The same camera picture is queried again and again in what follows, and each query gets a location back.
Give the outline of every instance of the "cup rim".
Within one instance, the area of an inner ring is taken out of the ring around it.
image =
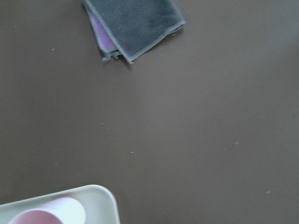
[[[23,211],[23,212],[19,213],[17,216],[15,216],[13,219],[11,219],[8,222],[8,224],[11,224],[13,221],[15,221],[16,219],[18,219],[22,215],[24,215],[26,213],[29,213],[29,212],[32,212],[32,211],[44,211],[44,212],[47,212],[47,213],[51,214],[53,217],[55,217],[60,222],[60,224],[64,224],[63,221],[57,215],[53,214],[50,210],[41,209],[41,208],[34,208],[34,209],[29,209],[29,210]]]

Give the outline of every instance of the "gray cloth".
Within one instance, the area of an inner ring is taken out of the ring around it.
[[[84,0],[84,3],[129,63],[185,24],[172,0]]]

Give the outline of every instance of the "microfiber cloth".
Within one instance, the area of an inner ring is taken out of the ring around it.
[[[103,60],[123,55],[133,60],[185,20],[172,0],[84,0]]]

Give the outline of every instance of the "cup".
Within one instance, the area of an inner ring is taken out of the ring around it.
[[[15,216],[8,224],[84,224],[83,206],[70,197],[41,204]]]

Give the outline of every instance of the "plastic tray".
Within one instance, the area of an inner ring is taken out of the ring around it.
[[[72,197],[81,202],[86,211],[85,224],[120,224],[117,204],[113,194],[99,185],[87,185],[0,205],[0,224],[7,224],[22,211],[60,197]]]

